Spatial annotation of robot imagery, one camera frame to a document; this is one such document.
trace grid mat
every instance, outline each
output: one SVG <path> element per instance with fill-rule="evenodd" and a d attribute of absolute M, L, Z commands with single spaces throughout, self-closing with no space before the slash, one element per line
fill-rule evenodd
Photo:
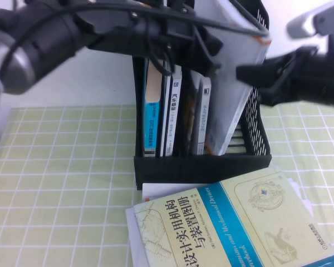
<path fill-rule="evenodd" d="M 135 106 L 14 109 L 0 144 L 0 266 L 132 266 Z"/>
<path fill-rule="evenodd" d="M 334 245 L 334 109 L 262 116 L 272 164 L 299 183 Z M 135 118 L 135 106 L 12 110 L 0 144 L 0 266 L 132 266 Z"/>
<path fill-rule="evenodd" d="M 272 162 L 298 182 L 334 246 L 334 108 L 310 103 L 262 107 Z"/>

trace mesh side panel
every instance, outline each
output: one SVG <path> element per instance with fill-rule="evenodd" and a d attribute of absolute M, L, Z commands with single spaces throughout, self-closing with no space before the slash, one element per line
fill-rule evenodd
<path fill-rule="evenodd" d="M 254 15 L 261 24 L 268 28 L 268 15 L 263 6 L 256 11 L 249 11 Z M 266 133 L 262 125 L 260 106 L 257 101 L 258 90 L 253 88 L 245 106 L 244 116 L 248 127 L 248 137 L 251 141 L 251 149 L 255 155 L 268 155 L 270 154 L 269 145 L 266 139 Z"/>

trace light green book cover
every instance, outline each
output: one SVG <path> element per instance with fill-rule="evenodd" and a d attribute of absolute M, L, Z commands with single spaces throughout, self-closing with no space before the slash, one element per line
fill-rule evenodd
<path fill-rule="evenodd" d="M 334 267 L 334 248 L 272 168 L 134 210 L 151 267 Z"/>

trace white background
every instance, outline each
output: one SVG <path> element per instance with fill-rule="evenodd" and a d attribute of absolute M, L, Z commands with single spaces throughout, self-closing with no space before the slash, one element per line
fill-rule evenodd
<path fill-rule="evenodd" d="M 287 53 L 305 43 L 318 44 L 325 51 L 324 38 L 293 41 L 286 35 L 285 28 L 295 16 L 326 2 L 329 0 L 263 0 L 273 38 L 268 57 Z M 0 8 L 11 8 L 11 0 L 0 0 Z M 133 103 L 135 91 L 131 57 L 84 49 L 24 95 L 1 96 L 0 136 L 11 107 Z"/>

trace black cable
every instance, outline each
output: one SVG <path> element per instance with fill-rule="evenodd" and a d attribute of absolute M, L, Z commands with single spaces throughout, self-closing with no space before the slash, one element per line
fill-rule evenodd
<path fill-rule="evenodd" d="M 164 47 L 163 49 L 163 55 L 164 60 L 167 61 L 169 64 L 171 70 L 168 70 L 165 68 L 159 61 L 159 58 L 153 51 L 152 45 L 151 45 L 151 38 L 150 38 L 150 18 L 146 18 L 146 30 L 145 30 L 145 38 L 146 38 L 146 46 L 147 50 L 149 51 L 149 60 L 152 62 L 152 64 L 155 66 L 155 68 L 163 75 L 163 76 L 170 76 L 175 71 L 175 63 L 173 60 L 173 57 L 167 47 Z"/>
<path fill-rule="evenodd" d="M 198 26 L 212 27 L 212 28 L 222 29 L 222 30 L 231 31 L 235 33 L 259 36 L 259 37 L 268 36 L 268 31 L 263 27 L 258 32 L 258 31 L 253 31 L 251 29 L 240 28 L 232 24 L 215 22 L 215 21 L 205 19 L 205 18 L 199 18 L 199 17 L 194 17 L 192 15 L 188 15 L 188 14 L 181 14 L 178 12 L 173 12 L 168 9 L 147 8 L 144 6 L 140 6 L 138 4 L 116 4 L 116 3 L 80 4 L 77 6 L 67 7 L 47 17 L 44 17 L 43 19 L 35 23 L 29 30 L 27 30 L 26 33 L 24 33 L 15 42 L 15 44 L 10 48 L 10 50 L 6 54 L 3 60 L 3 63 L 0 67 L 0 78 L 1 79 L 3 78 L 10 64 L 11 58 L 13 57 L 16 50 L 20 48 L 20 46 L 27 40 L 27 38 L 31 36 L 32 33 L 36 32 L 43 25 L 63 15 L 74 14 L 74 13 L 83 12 L 83 11 L 97 11 L 97 10 L 116 10 L 116 11 L 135 12 L 137 14 L 148 15 L 151 17 L 159 17 L 159 18 L 162 17 L 162 18 L 168 18 L 168 19 L 175 19 L 178 21 L 190 22 Z"/>
<path fill-rule="evenodd" d="M 12 11 L 16 11 L 18 7 L 18 0 L 12 0 Z"/>

